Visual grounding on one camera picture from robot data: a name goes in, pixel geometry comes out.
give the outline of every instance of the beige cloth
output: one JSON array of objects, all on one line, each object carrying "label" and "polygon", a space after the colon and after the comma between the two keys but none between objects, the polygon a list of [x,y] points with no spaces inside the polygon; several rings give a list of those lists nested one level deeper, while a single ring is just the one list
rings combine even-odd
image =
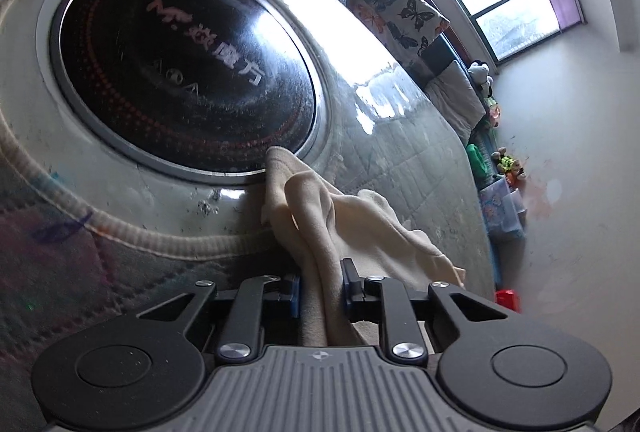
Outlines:
[{"label": "beige cloth", "polygon": [[425,232],[409,231],[384,197],[371,190],[345,195],[287,149],[266,158],[262,214],[302,270],[302,339],[306,346],[348,346],[377,340],[372,325],[357,330],[344,315],[340,260],[360,276],[384,275],[425,291],[430,282],[462,285],[455,268]]}]

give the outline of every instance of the black round cooktop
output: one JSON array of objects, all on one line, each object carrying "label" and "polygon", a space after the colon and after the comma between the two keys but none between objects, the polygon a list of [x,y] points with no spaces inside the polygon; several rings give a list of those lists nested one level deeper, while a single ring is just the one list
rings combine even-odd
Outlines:
[{"label": "black round cooktop", "polygon": [[296,152],[312,130],[306,53],[258,0],[68,0],[57,25],[76,113],[153,168],[254,173],[268,147]]}]

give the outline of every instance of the white plush toy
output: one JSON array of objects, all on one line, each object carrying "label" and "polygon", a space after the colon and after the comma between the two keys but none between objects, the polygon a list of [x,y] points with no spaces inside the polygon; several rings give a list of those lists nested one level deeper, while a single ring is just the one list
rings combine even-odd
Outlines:
[{"label": "white plush toy", "polygon": [[489,66],[486,63],[476,60],[469,67],[469,74],[478,89],[482,92],[482,97],[488,98],[494,95],[494,91],[492,89],[494,78],[489,76]]}]

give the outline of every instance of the silver bolt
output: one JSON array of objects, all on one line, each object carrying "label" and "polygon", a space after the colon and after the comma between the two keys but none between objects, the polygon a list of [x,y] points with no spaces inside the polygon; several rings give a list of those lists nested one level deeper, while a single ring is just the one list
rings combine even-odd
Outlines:
[{"label": "silver bolt", "polygon": [[251,354],[251,348],[244,344],[224,344],[218,350],[220,356],[224,356],[225,358],[229,358],[230,360],[238,360],[239,358],[246,358],[249,354]]},{"label": "silver bolt", "polygon": [[407,358],[408,360],[418,358],[419,356],[424,354],[423,346],[412,344],[410,342],[402,342],[402,344],[396,344],[391,350],[396,356],[399,356],[400,358]]}]

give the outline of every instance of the plush toy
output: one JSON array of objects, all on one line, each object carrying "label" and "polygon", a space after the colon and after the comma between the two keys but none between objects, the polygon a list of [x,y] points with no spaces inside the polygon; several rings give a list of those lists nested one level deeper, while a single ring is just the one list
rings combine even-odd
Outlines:
[{"label": "plush toy", "polygon": [[505,176],[511,175],[514,179],[525,179],[527,177],[520,161],[508,155],[505,147],[498,148],[498,151],[491,154],[491,157],[497,163],[496,168],[501,174]]},{"label": "plush toy", "polygon": [[469,67],[469,75],[489,109],[489,122],[492,126],[497,127],[500,124],[500,105],[494,99],[494,78],[489,76],[489,66],[476,60]]}]

